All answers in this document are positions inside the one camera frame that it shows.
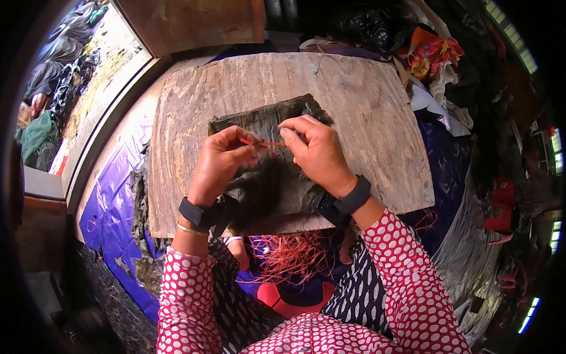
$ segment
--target woman's right hand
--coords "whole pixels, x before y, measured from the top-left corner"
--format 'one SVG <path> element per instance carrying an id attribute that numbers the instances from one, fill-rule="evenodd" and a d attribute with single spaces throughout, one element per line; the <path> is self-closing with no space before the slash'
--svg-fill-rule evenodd
<path id="1" fill-rule="evenodd" d="M 293 162 L 305 174 L 336 198 L 347 196 L 358 177 L 350 171 L 336 130 L 304 115 L 279 124 L 285 145 L 294 155 Z M 293 130 L 303 134 L 305 141 Z"/>

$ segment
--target black and white patterned fabric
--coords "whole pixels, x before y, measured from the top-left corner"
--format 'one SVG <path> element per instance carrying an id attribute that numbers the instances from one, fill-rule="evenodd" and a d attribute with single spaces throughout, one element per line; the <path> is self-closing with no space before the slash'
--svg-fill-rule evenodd
<path id="1" fill-rule="evenodd" d="M 356 323 L 393 338 L 383 310 L 385 289 L 362 241 L 354 244 L 352 260 L 350 269 L 320 312 L 342 323 Z"/>
<path id="2" fill-rule="evenodd" d="M 265 339 L 286 319 L 236 283 L 239 264 L 222 239 L 210 240 L 208 252 L 216 259 L 212 269 L 215 283 L 212 298 L 222 352 L 236 354 Z M 357 323 L 392 339 L 383 310 L 385 289 L 361 240 L 353 245 L 351 257 L 354 262 L 338 281 L 334 295 L 321 313 L 342 323 Z"/>

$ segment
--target sleeve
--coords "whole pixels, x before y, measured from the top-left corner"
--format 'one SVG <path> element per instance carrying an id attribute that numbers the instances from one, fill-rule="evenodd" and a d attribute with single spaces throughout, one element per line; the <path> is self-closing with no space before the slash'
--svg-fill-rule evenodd
<path id="1" fill-rule="evenodd" d="M 361 235 L 383 280 L 397 343 L 411 352 L 470 353 L 444 284 L 409 228 L 385 209 Z"/>
<path id="2" fill-rule="evenodd" d="M 157 353 L 219 353 L 212 312 L 212 257 L 186 255 L 171 247 L 163 264 L 157 323 Z"/>

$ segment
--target red polka dot shirt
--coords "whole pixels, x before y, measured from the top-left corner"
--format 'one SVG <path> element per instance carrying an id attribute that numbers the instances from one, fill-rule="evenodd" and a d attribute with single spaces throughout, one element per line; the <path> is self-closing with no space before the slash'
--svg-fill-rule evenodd
<path id="1" fill-rule="evenodd" d="M 385 210 L 361 233 L 385 287 L 394 339 L 320 313 L 293 317 L 242 353 L 470 353 L 430 258 L 396 215 Z M 215 260 L 169 249 L 161 283 L 157 353 L 220 353 L 212 313 Z"/>

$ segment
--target green net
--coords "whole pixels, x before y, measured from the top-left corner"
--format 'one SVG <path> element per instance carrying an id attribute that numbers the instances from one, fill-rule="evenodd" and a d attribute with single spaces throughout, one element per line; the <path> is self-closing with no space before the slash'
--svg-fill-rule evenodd
<path id="1" fill-rule="evenodd" d="M 21 132 L 16 132 L 16 138 L 19 134 L 18 142 L 22 145 L 22 157 L 24 165 L 35 167 L 35 153 L 39 147 L 46 141 L 50 141 L 50 137 L 57 136 L 57 124 L 51 119 L 51 111 L 46 110 L 37 119 L 33 120 L 27 128 Z"/>

